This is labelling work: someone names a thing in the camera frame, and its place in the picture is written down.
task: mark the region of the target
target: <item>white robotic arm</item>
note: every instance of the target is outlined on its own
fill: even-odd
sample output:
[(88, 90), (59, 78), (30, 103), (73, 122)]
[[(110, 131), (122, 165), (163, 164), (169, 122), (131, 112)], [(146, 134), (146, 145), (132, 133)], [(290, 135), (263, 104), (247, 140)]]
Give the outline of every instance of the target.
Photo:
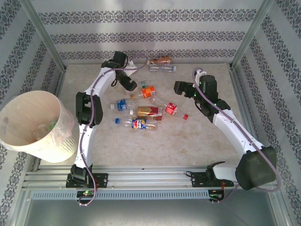
[[(207, 74), (198, 76), (196, 84), (199, 84), (198, 88), (202, 94), (199, 93), (193, 83), (184, 81), (176, 81), (174, 91), (178, 95), (184, 92), (185, 97), (193, 98), (196, 107), (210, 122), (225, 134), (240, 157), (239, 162), (232, 164), (216, 162), (207, 166), (206, 176), (202, 177), (202, 182), (208, 185), (218, 180), (229, 180), (238, 182), (243, 189), (249, 190), (274, 181), (276, 175), (270, 164), (276, 167), (276, 151), (271, 146), (265, 147), (252, 137), (236, 119), (230, 106), (218, 98), (217, 82), (214, 76)], [(229, 117), (226, 117), (223, 113), (219, 112), (219, 110), (222, 110), (223, 113), (226, 113)], [(253, 145), (258, 147), (261, 153), (259, 153)]]
[[(233, 112), (231, 110), (225, 109), (224, 112), (233, 118), (241, 128), (245, 131), (245, 133), (253, 140), (255, 145), (259, 148), (263, 147), (264, 145), (256, 140), (249, 132), (240, 124), (240, 122), (236, 119)], [(247, 138), (242, 134), (242, 132), (231, 122), (226, 116), (222, 113), (217, 113), (213, 117), (213, 124), (217, 126), (224, 135), (228, 138), (228, 140), (232, 143), (235, 147), (239, 157), (242, 158), (244, 154), (247, 152), (256, 152), (256, 149), (250, 144)], [(213, 167), (213, 171), (215, 177), (217, 179), (226, 179), (237, 182), (235, 176), (235, 170), (238, 165), (237, 163), (221, 163), (215, 165)]]
[[(108, 68), (108, 67), (101, 68), (100, 73), (97, 76), (97, 78), (94, 80), (94, 82), (91, 84), (91, 86), (85, 91), (85, 93), (88, 96), (91, 94), (92, 87), (93, 87), (94, 83), (98, 80), (98, 78), (110, 69), (111, 68)], [(101, 96), (104, 94), (106, 89), (109, 87), (109, 85), (112, 84), (112, 82), (115, 79), (116, 79), (115, 71), (111, 71), (111, 72), (105, 74), (99, 80), (99, 82), (96, 84), (94, 91), (93, 91), (93, 96), (96, 95), (97, 97), (101, 98)], [(81, 138), (81, 135), (83, 133), (85, 126), (86, 125), (84, 123), (79, 125), (79, 138)], [(85, 138), (82, 141), (82, 147), (81, 147), (82, 152), (84, 153), (86, 163), (89, 167), (92, 165), (93, 140), (94, 140), (94, 134), (95, 134), (97, 127), (98, 127), (98, 125), (95, 125), (93, 127), (87, 127), (87, 131), (85, 132)], [(85, 167), (85, 164), (84, 164), (81, 154), (80, 154), (79, 146), (78, 146), (77, 156), (76, 156), (74, 164), (79, 168)]]
[(66, 187), (92, 186), (91, 176), (86, 167), (88, 167), (91, 172), (93, 139), (97, 127), (103, 118), (100, 99), (109, 85), (114, 86), (114, 81), (119, 81), (128, 91), (133, 91), (137, 87), (136, 82), (132, 81), (128, 75), (120, 69), (126, 59), (127, 56), (124, 53), (116, 51), (112, 60), (102, 63), (101, 71), (91, 86), (85, 92), (78, 92), (76, 95), (79, 146), (74, 165), (71, 167), (71, 173), (68, 174), (67, 177)]

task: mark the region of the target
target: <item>orange bottle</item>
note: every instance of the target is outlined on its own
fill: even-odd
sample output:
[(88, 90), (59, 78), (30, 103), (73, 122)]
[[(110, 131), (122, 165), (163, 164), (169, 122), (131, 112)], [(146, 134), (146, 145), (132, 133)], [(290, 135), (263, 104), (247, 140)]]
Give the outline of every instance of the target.
[(131, 94), (131, 98), (145, 99), (155, 94), (156, 94), (155, 87), (150, 86), (150, 87), (143, 88), (142, 90), (140, 90), (135, 94)]

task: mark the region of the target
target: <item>white trash bin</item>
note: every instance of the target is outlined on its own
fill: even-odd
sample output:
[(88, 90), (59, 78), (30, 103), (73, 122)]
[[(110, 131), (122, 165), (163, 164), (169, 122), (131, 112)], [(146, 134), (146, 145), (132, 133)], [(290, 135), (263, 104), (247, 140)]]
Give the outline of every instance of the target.
[[(49, 119), (56, 124), (42, 139), (34, 132)], [(45, 91), (31, 91), (11, 100), (0, 112), (0, 142), (8, 150), (26, 152), (45, 161), (57, 163), (77, 150), (71, 135), (74, 118), (62, 102)]]

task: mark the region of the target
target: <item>crushed plastic bottle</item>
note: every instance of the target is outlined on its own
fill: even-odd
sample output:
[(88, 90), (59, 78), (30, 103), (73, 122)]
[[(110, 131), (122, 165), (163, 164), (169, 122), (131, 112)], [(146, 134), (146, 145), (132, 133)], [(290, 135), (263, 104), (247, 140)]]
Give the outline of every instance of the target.
[(117, 118), (115, 123), (133, 129), (157, 130), (158, 128), (156, 120), (139, 119), (131, 116)]
[(41, 140), (55, 127), (57, 119), (51, 117), (48, 119), (47, 123), (38, 126), (38, 129), (33, 132), (36, 141)]
[(150, 65), (149, 72), (174, 72), (176, 69), (175, 65)]
[(131, 94), (131, 98), (132, 99), (135, 99), (135, 98), (136, 99), (145, 99), (145, 98), (151, 97), (155, 94), (156, 94), (155, 87), (150, 86), (150, 87), (143, 88), (142, 90), (136, 92), (135, 94)]
[(160, 58), (155, 58), (152, 60), (148, 60), (147, 61), (148, 65), (161, 65), (161, 64), (171, 64), (171, 58), (170, 56), (164, 56), (164, 57), (160, 57)]
[(185, 120), (188, 118), (188, 115), (181, 112), (177, 105), (174, 105), (169, 101), (163, 100), (156, 95), (152, 96), (150, 101), (153, 105), (160, 106), (163, 109), (165, 109), (165, 112), (170, 115), (179, 115)]
[(138, 103), (133, 98), (127, 98), (117, 101), (115, 104), (110, 105), (111, 109), (117, 109), (118, 111), (128, 111), (130, 115), (134, 115), (137, 112)]

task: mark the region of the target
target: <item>patterned wallpaper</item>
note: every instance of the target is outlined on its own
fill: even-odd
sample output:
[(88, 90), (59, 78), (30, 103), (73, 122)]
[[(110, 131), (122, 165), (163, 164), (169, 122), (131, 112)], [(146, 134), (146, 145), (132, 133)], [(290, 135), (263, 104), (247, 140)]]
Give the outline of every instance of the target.
[(301, 225), (301, 7), (275, 1), (237, 67), (257, 136), (277, 151), (281, 191)]
[[(60, 70), (17, 0), (0, 1), (0, 109), (31, 90), (55, 93)], [(8, 225), (33, 157), (0, 145), (0, 226)]]
[(115, 50), (169, 55), (176, 63), (230, 63), (262, 0), (189, 2), (32, 3), (67, 65), (100, 63)]

